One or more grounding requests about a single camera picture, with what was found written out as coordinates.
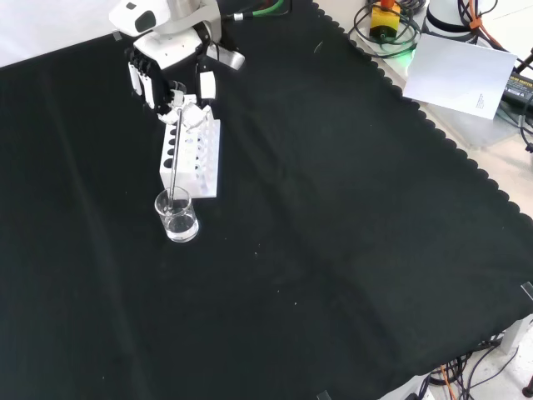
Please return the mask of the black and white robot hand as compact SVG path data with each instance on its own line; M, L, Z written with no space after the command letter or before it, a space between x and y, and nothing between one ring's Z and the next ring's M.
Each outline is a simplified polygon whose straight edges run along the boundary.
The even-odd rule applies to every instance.
M175 34L151 32L140 37L125 52L133 97L143 101L143 107L166 125L179 125L189 103L202 108L216 99L214 72L202 63L212 44L210 29L204 22ZM197 84L190 95L183 83L168 80L163 73L189 62L196 63Z

